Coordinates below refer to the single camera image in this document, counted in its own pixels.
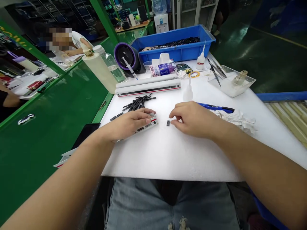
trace person's left hand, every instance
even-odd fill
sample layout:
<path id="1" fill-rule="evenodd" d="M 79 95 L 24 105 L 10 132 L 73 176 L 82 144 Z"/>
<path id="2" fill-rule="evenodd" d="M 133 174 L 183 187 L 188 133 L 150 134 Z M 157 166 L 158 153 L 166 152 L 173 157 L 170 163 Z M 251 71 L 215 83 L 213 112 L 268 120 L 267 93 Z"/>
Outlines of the person's left hand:
<path id="1" fill-rule="evenodd" d="M 66 50 L 64 51 L 65 53 L 67 53 L 68 56 L 74 56 L 76 55 L 76 52 L 74 50 Z"/>
<path id="2" fill-rule="evenodd" d="M 155 111 L 142 108 L 125 113 L 97 130 L 104 140 L 116 142 L 135 134 L 136 130 L 149 124 Z"/>

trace roll of tape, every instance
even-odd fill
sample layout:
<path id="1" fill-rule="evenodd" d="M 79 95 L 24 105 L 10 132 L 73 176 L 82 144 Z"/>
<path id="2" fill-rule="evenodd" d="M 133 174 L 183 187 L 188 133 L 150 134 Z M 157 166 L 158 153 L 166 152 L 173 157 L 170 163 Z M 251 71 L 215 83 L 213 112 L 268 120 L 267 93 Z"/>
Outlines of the roll of tape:
<path id="1" fill-rule="evenodd" d="M 191 73 L 189 73 L 189 77 L 191 78 L 196 78 L 198 77 L 200 74 L 198 71 L 192 71 Z"/>

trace jeans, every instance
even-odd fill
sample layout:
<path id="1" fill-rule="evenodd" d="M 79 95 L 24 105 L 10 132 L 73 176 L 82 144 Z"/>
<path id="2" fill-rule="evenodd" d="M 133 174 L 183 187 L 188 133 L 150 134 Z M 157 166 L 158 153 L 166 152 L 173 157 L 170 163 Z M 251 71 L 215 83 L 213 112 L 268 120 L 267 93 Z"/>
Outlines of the jeans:
<path id="1" fill-rule="evenodd" d="M 183 216 L 191 230 L 239 229 L 235 205 L 226 183 L 186 181 L 176 204 L 171 206 L 158 192 L 155 180 L 124 177 L 114 180 L 106 230 L 179 230 Z"/>

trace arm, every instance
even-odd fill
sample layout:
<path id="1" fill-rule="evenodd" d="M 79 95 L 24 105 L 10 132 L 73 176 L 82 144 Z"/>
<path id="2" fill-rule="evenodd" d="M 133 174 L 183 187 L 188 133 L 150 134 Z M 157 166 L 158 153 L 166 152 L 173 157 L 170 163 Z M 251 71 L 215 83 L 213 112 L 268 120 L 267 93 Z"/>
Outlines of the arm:
<path id="1" fill-rule="evenodd" d="M 80 42 L 82 42 L 84 45 L 86 45 L 86 47 L 89 48 L 90 50 L 93 50 L 93 47 L 84 38 L 80 38 Z M 65 51 L 65 53 L 67 53 L 69 56 L 74 56 L 74 55 L 78 55 L 78 54 L 83 54 L 83 49 L 78 48 L 76 50 L 67 50 L 67 51 Z"/>
<path id="2" fill-rule="evenodd" d="M 93 132 L 1 227 L 5 229 L 74 229 L 116 140 L 150 123 L 150 109 L 128 112 Z"/>
<path id="3" fill-rule="evenodd" d="M 259 200 L 288 228 L 307 229 L 305 169 L 195 102 L 177 104 L 169 115 L 174 116 L 171 124 L 183 133 L 213 140 Z"/>
<path id="4" fill-rule="evenodd" d="M 1 91 L 4 91 L 4 92 L 7 92 L 7 96 L 3 102 L 3 106 L 4 107 L 17 107 L 19 106 L 19 103 L 20 103 L 20 99 L 19 97 L 14 94 L 12 91 L 10 91 L 9 89 L 7 89 L 4 85 L 0 84 L 0 90 Z"/>

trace hand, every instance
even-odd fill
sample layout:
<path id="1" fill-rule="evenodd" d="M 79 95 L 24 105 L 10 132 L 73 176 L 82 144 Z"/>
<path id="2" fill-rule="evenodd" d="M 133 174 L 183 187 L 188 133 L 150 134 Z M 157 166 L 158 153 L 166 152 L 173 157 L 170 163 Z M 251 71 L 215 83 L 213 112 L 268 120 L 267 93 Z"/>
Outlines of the hand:
<path id="1" fill-rule="evenodd" d="M 195 137 L 212 140 L 223 135 L 222 132 L 226 132 L 228 127 L 232 127 L 231 123 L 224 121 L 194 101 L 176 104 L 169 118 L 174 116 L 176 116 L 176 120 L 172 120 L 170 123 L 181 132 Z"/>
<path id="2" fill-rule="evenodd" d="M 67 53 L 67 55 L 70 56 L 70 57 L 76 55 L 75 50 L 66 50 L 66 51 L 64 51 L 64 53 Z"/>
<path id="3" fill-rule="evenodd" d="M 156 113 L 147 108 L 138 109 L 125 113 L 97 131 L 103 135 L 105 140 L 114 141 L 128 138 L 135 134 L 136 130 L 149 124 L 152 116 L 149 113 Z"/>

